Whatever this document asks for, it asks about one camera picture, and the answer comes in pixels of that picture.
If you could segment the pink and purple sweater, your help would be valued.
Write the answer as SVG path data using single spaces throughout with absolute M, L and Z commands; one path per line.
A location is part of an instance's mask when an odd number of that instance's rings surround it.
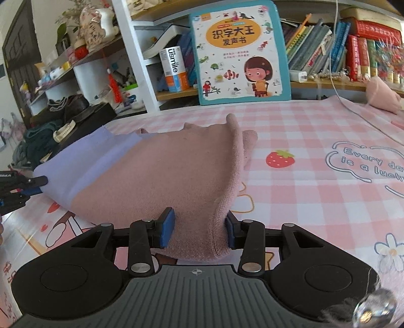
M 186 123 L 181 130 L 115 134 L 105 126 L 37 166 L 42 192 L 93 224 L 127 228 L 175 211 L 164 255 L 213 261 L 229 252 L 225 217 L 240 191 L 258 141 L 236 116 L 222 124 Z

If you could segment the dark green folded cloth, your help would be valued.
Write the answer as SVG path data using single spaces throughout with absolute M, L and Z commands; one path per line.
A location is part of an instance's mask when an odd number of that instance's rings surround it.
M 53 134 L 62 127 L 62 123 L 62 120 L 54 120 L 27 130 L 12 155 L 11 166 L 28 170 L 39 166 L 40 160 L 56 148 L 58 143 Z

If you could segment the brown leather shoe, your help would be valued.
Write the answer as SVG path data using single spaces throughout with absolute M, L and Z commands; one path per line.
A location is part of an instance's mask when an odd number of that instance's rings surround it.
M 47 103 L 52 119 L 63 122 L 82 114 L 89 106 L 90 103 L 82 94 L 74 94 L 59 100 L 49 99 Z

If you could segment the black box under shoe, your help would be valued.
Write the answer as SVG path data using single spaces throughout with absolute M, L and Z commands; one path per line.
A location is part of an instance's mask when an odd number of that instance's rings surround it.
M 111 122 L 117 116 L 116 111 L 112 109 L 109 103 L 101 103 L 92 106 L 92 108 L 94 109 L 94 112 L 74 127 L 67 138 L 63 139 L 55 148 L 49 158 L 54 158 L 54 156 L 63 149 L 69 147 L 71 144 L 75 143 L 81 138 L 91 134 L 108 122 Z

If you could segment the pink checkered tablecloth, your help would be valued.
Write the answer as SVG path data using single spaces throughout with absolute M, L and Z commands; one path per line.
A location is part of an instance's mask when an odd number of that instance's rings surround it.
M 293 222 L 372 266 L 403 301 L 403 120 L 332 96 L 194 106 L 113 120 L 120 135 L 222 124 L 234 114 L 258 141 L 232 206 L 270 228 Z

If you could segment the white pen holder cup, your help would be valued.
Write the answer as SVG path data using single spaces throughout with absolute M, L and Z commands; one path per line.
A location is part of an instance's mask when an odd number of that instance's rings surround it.
M 137 83 L 125 86 L 121 91 L 125 106 L 130 106 L 134 110 L 144 107 L 144 102 L 140 95 L 140 88 Z

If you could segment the red round ball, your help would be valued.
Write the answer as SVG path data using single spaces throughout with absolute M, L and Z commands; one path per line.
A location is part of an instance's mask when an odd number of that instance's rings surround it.
M 89 51 L 87 49 L 87 46 L 85 44 L 83 44 L 81 46 L 78 46 L 75 49 L 74 53 L 75 53 L 75 57 L 77 60 L 82 60 L 89 54 Z

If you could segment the wooden white bookshelf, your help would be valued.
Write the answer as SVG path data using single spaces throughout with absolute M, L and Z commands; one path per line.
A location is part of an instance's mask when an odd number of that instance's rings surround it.
M 196 1 L 193 3 L 195 6 L 191 4 L 186 3 L 186 10 L 188 9 L 193 9 L 196 8 Z M 146 14 L 144 16 L 148 15 L 148 18 L 152 19 L 150 15 L 156 13 L 156 17 L 161 14 L 160 8 L 157 8 L 154 10 L 156 7 L 152 8 L 152 10 L 146 11 Z M 180 13 L 180 11 L 174 12 L 174 14 L 178 14 L 179 16 L 177 18 L 184 18 L 186 17 L 186 10 L 184 9 L 182 12 L 184 12 L 184 15 Z M 192 48 L 192 39 L 191 39 L 191 32 L 189 32 L 188 28 L 184 24 L 177 24 L 173 22 L 174 20 L 168 20 L 167 22 L 170 22 L 169 25 L 167 25 L 166 30 L 170 29 L 171 27 L 175 27 L 176 31 L 178 31 L 178 34 L 173 36 L 169 41 L 167 41 L 167 44 L 165 44 L 163 48 L 168 48 L 170 45 L 178 45 L 180 46 L 182 50 L 182 58 L 184 59 L 184 63 L 186 65 L 186 71 L 187 71 L 187 76 L 195 76 L 195 83 L 189 83 L 189 88 L 179 91 L 179 92 L 169 92 L 167 87 L 165 87 L 167 90 L 163 91 L 158 91 L 157 86 L 154 88 L 154 92 L 156 95 L 156 101 L 157 102 L 166 102 L 170 101 L 173 99 L 178 99 L 178 98 L 188 98 L 191 96 L 198 96 L 198 87 L 196 84 L 196 59 L 197 56 L 195 55 L 195 50 Z M 76 41 L 83 41 L 84 39 L 80 39 L 77 36 Z M 56 68 L 61 69 L 61 74 L 56 75 L 55 79 L 51 79 L 48 82 L 46 82 L 43 86 L 40 86 L 39 89 L 36 90 L 34 96 L 32 96 L 32 99 L 30 100 L 30 107 L 33 108 L 37 106 L 35 103 L 38 102 L 38 99 L 41 99 L 42 97 L 48 97 L 50 98 L 50 91 L 52 89 L 55 89 L 58 85 L 62 85 L 63 83 L 67 83 L 70 80 L 73 80 L 76 78 L 77 80 L 77 85 L 80 86 L 79 84 L 79 68 L 82 68 L 81 66 L 86 65 L 87 63 L 94 62 L 96 60 L 101 60 L 101 58 L 106 59 L 109 56 L 112 56 L 113 54 L 119 52 L 120 50 L 125 48 L 125 42 L 124 39 L 122 38 L 122 35 L 120 32 L 116 32 L 115 35 L 113 35 L 113 38 L 106 38 L 106 40 L 99 41 L 99 43 L 94 45 L 92 48 L 90 48 L 91 51 L 88 50 L 88 45 L 83 43 L 80 44 L 78 47 L 80 49 L 85 49 L 84 54 L 86 55 L 85 57 L 80 57 L 80 60 L 75 57 L 75 46 L 71 46 L 70 48 L 67 48 L 65 50 L 65 53 L 62 53 L 57 59 L 55 59 L 53 62 L 51 62 L 51 65 L 54 65 Z M 145 59 L 144 57 L 141 58 L 144 62 L 145 68 L 152 66 L 152 65 L 161 65 L 162 68 L 162 62 L 159 57 L 159 53 L 157 52 L 157 55 L 154 55 L 153 57 Z M 70 66 L 68 69 L 64 69 L 63 65 L 65 63 L 70 63 Z M 328 71 L 325 71 L 325 76 L 308 76 L 307 81 L 294 81 L 292 77 L 290 78 L 290 90 L 293 92 L 295 89 L 299 90 L 333 90 L 333 84 L 336 90 L 339 92 L 340 90 L 344 90 L 344 92 L 347 90 L 349 92 L 357 92 L 357 93 L 365 93 L 366 91 L 366 84 L 361 81 L 348 81 L 347 77 L 343 77 L 340 75 L 333 76 L 332 75 L 332 80 L 330 79 Z M 80 90 L 83 92 L 85 86 L 94 86 L 95 87 L 95 82 L 101 82 L 101 79 L 103 78 L 103 83 L 106 83 L 106 73 L 102 75 L 102 77 L 98 78 L 99 80 L 94 80 L 93 84 L 88 84 L 84 86 L 80 86 Z M 389 88 L 392 88 L 394 92 L 396 92 L 401 98 L 403 98 L 403 87 L 400 87 L 399 84 L 394 84 L 394 83 L 387 83 Z

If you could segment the white power adapter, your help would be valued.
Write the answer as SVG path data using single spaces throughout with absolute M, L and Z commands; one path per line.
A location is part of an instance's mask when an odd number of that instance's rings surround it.
M 302 70 L 289 70 L 290 80 L 296 83 L 305 83 L 308 81 L 308 73 Z

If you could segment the usmile white orange box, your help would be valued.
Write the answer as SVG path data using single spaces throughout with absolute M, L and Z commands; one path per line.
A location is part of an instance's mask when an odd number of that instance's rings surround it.
M 182 92 L 189 89 L 181 48 L 179 46 L 163 48 L 159 56 L 169 92 Z

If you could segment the teal children's sound book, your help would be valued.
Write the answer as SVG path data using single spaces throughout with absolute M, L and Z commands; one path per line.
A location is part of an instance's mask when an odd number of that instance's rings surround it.
M 272 1 L 199 9 L 190 23 L 202 105 L 291 99 L 284 35 Z

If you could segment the blue books beside box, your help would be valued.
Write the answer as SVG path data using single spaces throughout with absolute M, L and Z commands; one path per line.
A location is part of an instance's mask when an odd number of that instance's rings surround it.
M 177 46 L 180 47 L 182 52 L 182 57 L 184 60 L 189 86 L 193 88 L 194 85 L 196 84 L 197 78 L 196 78 L 196 68 L 192 45 L 192 32 L 182 34 L 177 43 Z

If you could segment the row of leaning books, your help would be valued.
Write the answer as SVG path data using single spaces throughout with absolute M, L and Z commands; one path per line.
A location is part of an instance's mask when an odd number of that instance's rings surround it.
M 308 14 L 296 27 L 286 19 L 281 23 L 289 70 L 316 76 L 343 69 L 350 22 L 340 19 L 331 22 L 324 14 Z

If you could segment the red thick books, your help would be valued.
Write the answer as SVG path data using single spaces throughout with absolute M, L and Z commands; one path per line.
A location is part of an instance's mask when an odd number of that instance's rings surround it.
M 376 41 L 402 44 L 399 29 L 378 22 L 357 20 L 350 17 L 344 19 L 350 24 L 346 39 L 346 69 L 351 81 L 364 81 L 378 75 Z

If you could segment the colourful paper star jar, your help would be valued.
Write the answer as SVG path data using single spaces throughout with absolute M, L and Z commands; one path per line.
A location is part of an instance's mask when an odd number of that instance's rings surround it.
M 403 44 L 376 41 L 376 57 L 379 77 L 403 88 Z

